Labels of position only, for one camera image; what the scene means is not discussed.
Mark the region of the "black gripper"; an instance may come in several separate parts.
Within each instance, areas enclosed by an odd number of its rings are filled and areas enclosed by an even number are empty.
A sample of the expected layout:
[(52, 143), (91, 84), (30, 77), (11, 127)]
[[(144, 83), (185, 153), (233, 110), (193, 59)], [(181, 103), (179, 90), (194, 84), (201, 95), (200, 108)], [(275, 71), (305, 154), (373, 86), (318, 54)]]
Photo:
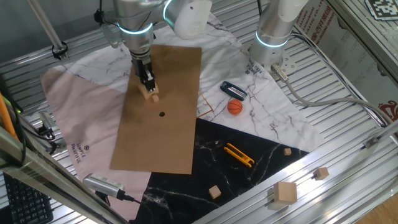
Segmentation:
[(152, 72), (152, 60), (150, 55), (139, 57), (132, 55), (134, 72), (139, 77), (141, 83), (146, 86), (148, 92), (155, 90), (155, 77)]

